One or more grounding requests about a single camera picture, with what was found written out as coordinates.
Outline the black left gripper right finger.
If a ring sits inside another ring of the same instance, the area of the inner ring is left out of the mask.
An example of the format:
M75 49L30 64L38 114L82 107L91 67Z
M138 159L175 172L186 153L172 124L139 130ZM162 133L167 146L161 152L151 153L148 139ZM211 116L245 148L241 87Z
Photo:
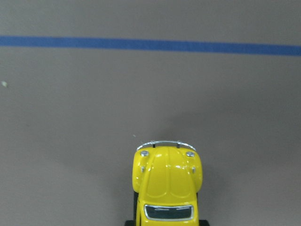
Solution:
M208 221L205 219L200 219L199 220L199 226L208 226Z

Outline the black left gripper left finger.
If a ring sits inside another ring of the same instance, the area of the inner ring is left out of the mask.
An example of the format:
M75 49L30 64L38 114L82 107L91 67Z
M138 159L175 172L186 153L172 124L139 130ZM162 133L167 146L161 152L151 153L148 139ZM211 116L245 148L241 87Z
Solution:
M134 220L126 220L124 226L135 226Z

